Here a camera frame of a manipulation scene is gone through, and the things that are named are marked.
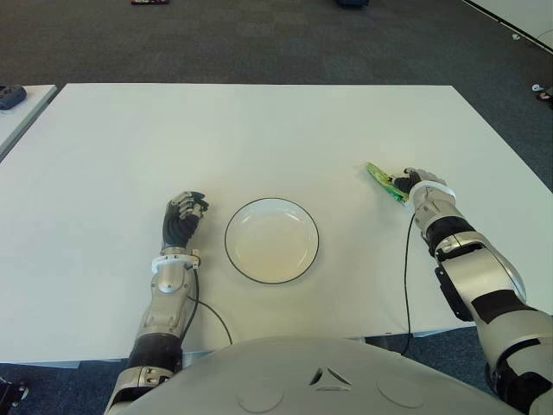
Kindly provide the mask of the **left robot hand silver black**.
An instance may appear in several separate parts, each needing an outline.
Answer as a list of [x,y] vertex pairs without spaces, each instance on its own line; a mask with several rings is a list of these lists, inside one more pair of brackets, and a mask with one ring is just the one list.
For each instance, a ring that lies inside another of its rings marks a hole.
[[162,222],[162,248],[185,248],[208,207],[200,192],[183,191],[170,199]]

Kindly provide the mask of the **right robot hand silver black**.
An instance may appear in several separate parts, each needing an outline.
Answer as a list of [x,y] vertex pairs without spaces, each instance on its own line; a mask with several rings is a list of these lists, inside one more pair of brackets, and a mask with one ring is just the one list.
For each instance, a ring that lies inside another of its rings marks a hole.
[[393,176],[391,178],[391,184],[397,190],[400,190],[407,195],[416,184],[423,181],[438,182],[446,185],[446,182],[443,179],[424,169],[405,168],[402,176]]

